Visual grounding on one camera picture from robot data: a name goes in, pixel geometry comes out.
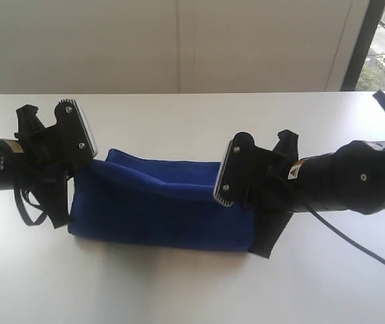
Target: folded blue towel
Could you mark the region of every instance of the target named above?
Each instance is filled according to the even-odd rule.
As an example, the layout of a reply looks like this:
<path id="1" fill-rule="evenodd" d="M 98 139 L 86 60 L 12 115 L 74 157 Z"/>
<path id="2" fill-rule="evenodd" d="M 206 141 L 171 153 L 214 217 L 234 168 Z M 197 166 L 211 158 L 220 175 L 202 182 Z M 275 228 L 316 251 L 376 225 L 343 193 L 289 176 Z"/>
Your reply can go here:
<path id="1" fill-rule="evenodd" d="M 253 214 L 212 197 L 220 163 L 155 161 L 111 149 L 74 176 L 71 234 L 108 242 L 247 252 Z"/>

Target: white wall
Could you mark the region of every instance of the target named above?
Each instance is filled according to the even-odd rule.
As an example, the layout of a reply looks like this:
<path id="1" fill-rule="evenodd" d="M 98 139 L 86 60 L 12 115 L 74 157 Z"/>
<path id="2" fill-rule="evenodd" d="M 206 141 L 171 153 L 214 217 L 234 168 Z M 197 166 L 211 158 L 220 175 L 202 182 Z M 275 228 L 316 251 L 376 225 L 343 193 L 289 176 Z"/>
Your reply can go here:
<path id="1" fill-rule="evenodd" d="M 368 0 L 0 0 L 0 93 L 339 90 Z"/>

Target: white tabletop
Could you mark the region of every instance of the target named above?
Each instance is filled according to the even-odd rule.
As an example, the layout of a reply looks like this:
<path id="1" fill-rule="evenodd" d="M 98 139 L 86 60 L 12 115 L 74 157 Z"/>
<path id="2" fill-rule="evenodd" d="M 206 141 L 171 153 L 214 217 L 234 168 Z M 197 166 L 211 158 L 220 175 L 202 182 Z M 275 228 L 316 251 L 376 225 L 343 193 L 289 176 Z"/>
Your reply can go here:
<path id="1" fill-rule="evenodd" d="M 385 140 L 371 93 L 0 95 L 0 138 L 15 109 L 40 107 L 46 124 L 64 98 L 85 110 L 104 159 L 111 147 L 152 159 L 218 161 L 235 133 L 272 148 L 300 135 L 302 157 L 351 140 Z M 323 213 L 385 257 L 385 211 Z M 0 323 L 385 323 L 385 267 L 308 214 L 295 215 L 270 260 L 76 239 L 26 227 L 0 192 Z"/>

